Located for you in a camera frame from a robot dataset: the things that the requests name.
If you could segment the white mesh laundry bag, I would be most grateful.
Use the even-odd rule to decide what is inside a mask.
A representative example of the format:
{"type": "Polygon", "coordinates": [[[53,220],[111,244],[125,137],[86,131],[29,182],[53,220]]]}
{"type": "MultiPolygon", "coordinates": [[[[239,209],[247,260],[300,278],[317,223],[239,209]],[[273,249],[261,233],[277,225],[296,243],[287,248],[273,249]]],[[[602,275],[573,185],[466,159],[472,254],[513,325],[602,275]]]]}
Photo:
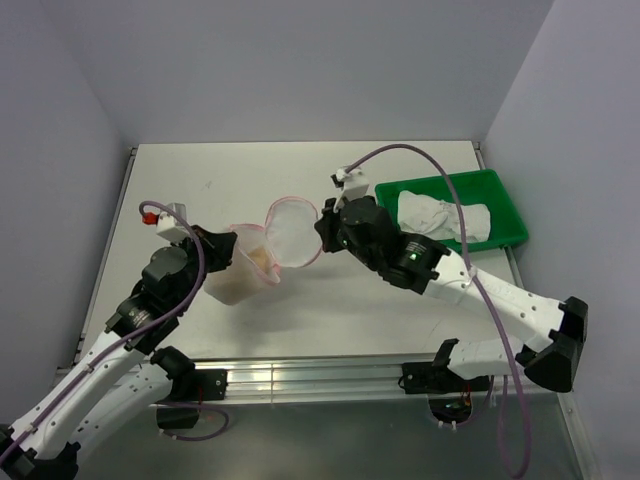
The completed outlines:
{"type": "Polygon", "coordinates": [[[269,208],[258,224],[234,224],[237,235],[231,265],[209,274],[203,284],[217,301],[236,305],[281,282],[281,271],[311,265],[320,255],[322,242],[314,229],[316,207],[300,197],[283,197],[269,208]]]}

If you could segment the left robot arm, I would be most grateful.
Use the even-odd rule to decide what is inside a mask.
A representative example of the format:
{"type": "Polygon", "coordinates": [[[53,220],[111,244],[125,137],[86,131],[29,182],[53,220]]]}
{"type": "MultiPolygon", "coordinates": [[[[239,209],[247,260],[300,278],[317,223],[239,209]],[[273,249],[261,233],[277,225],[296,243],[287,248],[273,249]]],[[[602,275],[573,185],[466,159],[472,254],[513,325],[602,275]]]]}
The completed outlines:
{"type": "Polygon", "coordinates": [[[194,225],[157,250],[87,354],[33,409],[2,426],[2,471],[12,479],[72,479],[89,441],[127,415],[207,391],[194,362],[162,343],[206,276],[231,265],[236,241],[233,232],[194,225]]]}

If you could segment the beige bra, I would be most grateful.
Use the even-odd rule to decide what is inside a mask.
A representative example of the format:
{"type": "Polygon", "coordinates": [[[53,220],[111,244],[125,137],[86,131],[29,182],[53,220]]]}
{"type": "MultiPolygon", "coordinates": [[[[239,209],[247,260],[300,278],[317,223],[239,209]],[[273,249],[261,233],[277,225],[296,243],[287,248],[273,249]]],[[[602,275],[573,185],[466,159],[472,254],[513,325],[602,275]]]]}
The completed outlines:
{"type": "Polygon", "coordinates": [[[269,276],[271,258],[264,247],[234,253],[231,266],[224,272],[217,287],[220,299],[235,305],[253,297],[272,285],[269,276]]]}

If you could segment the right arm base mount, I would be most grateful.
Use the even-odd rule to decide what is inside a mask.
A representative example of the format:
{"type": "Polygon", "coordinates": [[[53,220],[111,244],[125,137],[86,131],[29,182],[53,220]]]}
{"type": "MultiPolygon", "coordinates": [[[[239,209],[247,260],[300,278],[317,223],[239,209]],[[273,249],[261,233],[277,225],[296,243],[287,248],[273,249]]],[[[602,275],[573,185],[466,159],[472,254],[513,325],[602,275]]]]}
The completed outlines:
{"type": "Polygon", "coordinates": [[[438,424],[458,426],[468,421],[474,410],[473,394],[489,393],[493,378],[465,380],[433,362],[408,362],[401,365],[398,386],[406,395],[427,395],[429,410],[438,424]]]}

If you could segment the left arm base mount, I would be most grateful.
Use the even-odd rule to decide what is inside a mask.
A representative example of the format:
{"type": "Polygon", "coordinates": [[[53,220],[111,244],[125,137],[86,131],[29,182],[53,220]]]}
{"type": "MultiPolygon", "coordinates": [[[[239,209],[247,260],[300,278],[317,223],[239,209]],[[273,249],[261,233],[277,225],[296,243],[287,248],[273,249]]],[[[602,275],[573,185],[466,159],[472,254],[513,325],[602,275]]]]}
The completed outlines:
{"type": "Polygon", "coordinates": [[[194,369],[172,381],[170,393],[156,410],[156,424],[165,431],[190,430],[201,417],[199,409],[169,407],[165,402],[203,404],[205,401],[220,401],[225,398],[227,388],[225,369],[194,369]]]}

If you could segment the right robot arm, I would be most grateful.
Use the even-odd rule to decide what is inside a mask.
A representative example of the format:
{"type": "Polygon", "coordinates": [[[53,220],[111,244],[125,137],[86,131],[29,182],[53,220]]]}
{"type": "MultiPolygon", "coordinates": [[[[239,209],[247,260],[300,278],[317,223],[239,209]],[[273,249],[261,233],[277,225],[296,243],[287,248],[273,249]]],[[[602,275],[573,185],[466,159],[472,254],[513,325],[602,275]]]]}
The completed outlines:
{"type": "Polygon", "coordinates": [[[434,392],[518,370],[546,390],[572,390],[587,339],[583,300],[542,297],[467,265],[442,243],[400,231],[371,196],[326,200],[314,228],[324,252],[346,250],[394,287],[487,315],[494,323],[495,341],[442,343],[427,375],[434,392]]]}

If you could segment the white cloth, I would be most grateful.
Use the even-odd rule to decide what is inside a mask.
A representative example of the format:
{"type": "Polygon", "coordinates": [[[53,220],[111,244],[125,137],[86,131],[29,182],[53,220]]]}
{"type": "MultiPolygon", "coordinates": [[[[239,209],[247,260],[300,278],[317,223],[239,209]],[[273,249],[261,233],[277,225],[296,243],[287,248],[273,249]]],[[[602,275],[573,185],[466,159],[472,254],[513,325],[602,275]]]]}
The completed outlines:
{"type": "MultiPolygon", "coordinates": [[[[468,243],[480,243],[489,239],[491,215],[483,204],[461,207],[468,243]]],[[[398,197],[397,223],[408,233],[425,235],[433,240],[461,241],[461,223],[454,203],[426,195],[402,191],[398,197]]]]}

